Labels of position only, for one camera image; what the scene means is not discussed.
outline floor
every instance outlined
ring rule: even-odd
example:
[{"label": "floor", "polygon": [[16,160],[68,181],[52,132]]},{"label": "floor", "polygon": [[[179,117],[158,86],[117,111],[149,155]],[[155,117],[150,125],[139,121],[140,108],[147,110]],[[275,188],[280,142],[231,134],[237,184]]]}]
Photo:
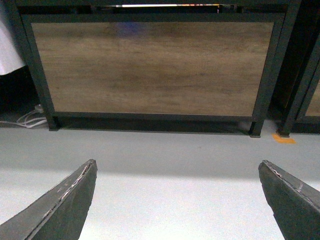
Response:
[{"label": "floor", "polygon": [[98,165],[80,240],[283,240],[258,175],[269,160],[320,190],[320,135],[0,127],[0,224],[88,159]]}]

